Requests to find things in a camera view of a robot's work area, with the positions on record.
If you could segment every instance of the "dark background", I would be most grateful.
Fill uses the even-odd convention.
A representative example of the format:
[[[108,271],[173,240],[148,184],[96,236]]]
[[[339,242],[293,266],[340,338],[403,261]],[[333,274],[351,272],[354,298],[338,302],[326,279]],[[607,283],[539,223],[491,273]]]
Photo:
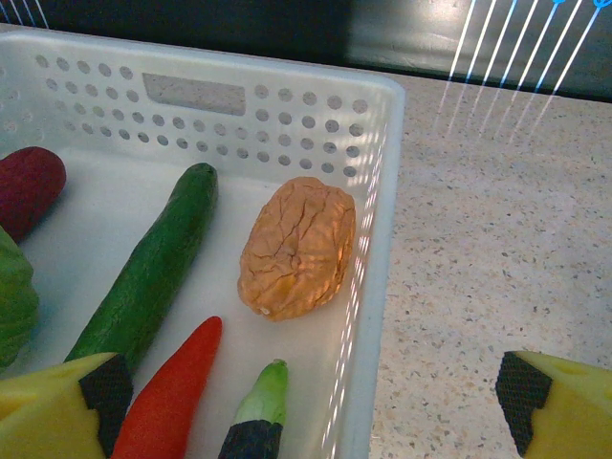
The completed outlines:
[[[469,79],[498,86],[535,0],[497,0]],[[503,87],[514,89],[558,3],[521,87],[533,91],[579,0],[539,0]],[[45,27],[35,0],[0,0],[0,20]],[[447,79],[471,0],[39,0],[51,29]],[[475,0],[453,80],[465,81],[492,0]],[[551,94],[596,11],[583,0],[538,92]],[[612,101],[612,8],[602,8],[558,90]]]

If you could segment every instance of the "green vegetable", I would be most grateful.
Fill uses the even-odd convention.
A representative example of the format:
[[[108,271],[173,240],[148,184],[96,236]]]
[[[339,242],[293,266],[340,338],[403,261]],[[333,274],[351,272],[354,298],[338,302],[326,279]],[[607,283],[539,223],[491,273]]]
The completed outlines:
[[[242,399],[218,459],[276,459],[287,415],[287,363],[266,366]]]
[[[0,227],[0,372],[17,358],[38,322],[33,267]]]
[[[208,232],[217,196],[214,167],[200,163],[185,171],[66,361],[117,352],[136,372]]]

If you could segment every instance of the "red vegetable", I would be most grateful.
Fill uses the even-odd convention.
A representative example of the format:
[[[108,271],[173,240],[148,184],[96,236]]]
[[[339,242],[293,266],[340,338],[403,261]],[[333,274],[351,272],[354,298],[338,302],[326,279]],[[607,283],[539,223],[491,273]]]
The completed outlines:
[[[113,459],[182,459],[191,422],[206,387],[223,323],[202,323],[168,359],[127,412]]]
[[[66,168],[45,148],[29,146],[0,161],[0,226],[20,242],[66,184]]]

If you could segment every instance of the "white plastic basket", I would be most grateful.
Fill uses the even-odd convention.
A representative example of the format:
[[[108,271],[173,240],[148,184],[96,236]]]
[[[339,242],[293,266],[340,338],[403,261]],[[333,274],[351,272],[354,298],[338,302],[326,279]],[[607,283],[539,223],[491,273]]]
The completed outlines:
[[[404,90],[383,77],[42,31],[0,35],[0,158],[57,153],[67,185],[22,244],[41,319],[7,376],[63,361],[185,168],[219,172],[210,233],[135,378],[146,384],[195,326],[225,321],[188,458],[216,458],[240,399],[272,359],[290,369],[282,458],[368,456]],[[261,207],[315,176],[358,208],[339,294],[270,323],[239,300],[238,260]]]

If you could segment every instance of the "basket handle slot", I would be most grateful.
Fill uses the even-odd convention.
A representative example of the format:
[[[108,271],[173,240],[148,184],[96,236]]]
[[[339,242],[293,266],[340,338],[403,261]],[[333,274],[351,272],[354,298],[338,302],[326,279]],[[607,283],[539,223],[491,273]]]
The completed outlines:
[[[242,86],[155,74],[142,74],[142,79],[146,94],[158,103],[235,117],[247,111]]]

